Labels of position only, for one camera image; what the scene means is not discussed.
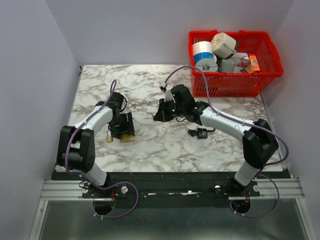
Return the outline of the large brass padlock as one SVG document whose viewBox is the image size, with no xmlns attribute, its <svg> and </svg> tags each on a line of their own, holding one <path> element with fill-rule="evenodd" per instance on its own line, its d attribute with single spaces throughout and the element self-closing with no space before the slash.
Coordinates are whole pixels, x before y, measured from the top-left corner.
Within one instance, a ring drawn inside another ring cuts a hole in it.
<svg viewBox="0 0 320 240">
<path fill-rule="evenodd" d="M 123 133 L 120 136 L 120 142 L 121 143 L 130 142 L 130 141 L 133 141 L 134 138 L 135 138 L 135 136 L 132 135 L 131 133 Z"/>
</svg>

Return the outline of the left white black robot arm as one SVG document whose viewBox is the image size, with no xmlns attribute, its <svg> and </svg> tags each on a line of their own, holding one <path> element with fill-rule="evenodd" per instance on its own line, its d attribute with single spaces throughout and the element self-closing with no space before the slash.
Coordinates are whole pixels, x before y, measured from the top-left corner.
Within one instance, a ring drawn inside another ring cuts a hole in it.
<svg viewBox="0 0 320 240">
<path fill-rule="evenodd" d="M 110 176 L 95 163 L 95 135 L 107 126 L 108 143 L 113 139 L 121 143 L 133 140 L 133 116 L 124 112 L 126 107 L 125 96 L 114 92 L 108 102 L 99 101 L 89 116 L 73 126 L 63 126 L 60 131 L 56 164 L 71 176 L 92 184 L 93 191 L 101 198 L 110 194 L 111 183 Z"/>
</svg>

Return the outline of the black padlock with keys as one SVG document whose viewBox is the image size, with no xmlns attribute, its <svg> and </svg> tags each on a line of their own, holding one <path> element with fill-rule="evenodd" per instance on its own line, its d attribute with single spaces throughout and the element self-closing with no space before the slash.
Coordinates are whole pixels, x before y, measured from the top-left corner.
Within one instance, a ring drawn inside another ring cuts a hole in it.
<svg viewBox="0 0 320 240">
<path fill-rule="evenodd" d="M 187 132 L 192 137 L 197 137 L 198 139 L 207 139 L 208 133 L 214 133 L 216 129 L 208 130 L 206 128 L 189 129 Z"/>
</svg>

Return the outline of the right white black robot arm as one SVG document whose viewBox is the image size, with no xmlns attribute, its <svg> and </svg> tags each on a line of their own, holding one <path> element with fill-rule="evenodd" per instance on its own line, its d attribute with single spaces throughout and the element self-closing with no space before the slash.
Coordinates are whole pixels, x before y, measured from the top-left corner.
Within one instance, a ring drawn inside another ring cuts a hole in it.
<svg viewBox="0 0 320 240">
<path fill-rule="evenodd" d="M 159 100 L 153 120 L 169 122 L 176 117 L 183 117 L 199 126 L 220 130 L 242 143 L 244 162 L 227 186 L 229 192 L 236 196 L 247 192 L 248 184 L 279 148 L 266 120 L 245 120 L 213 110 L 209 103 L 195 101 L 190 90 L 183 84 L 165 92 L 165 97 Z"/>
</svg>

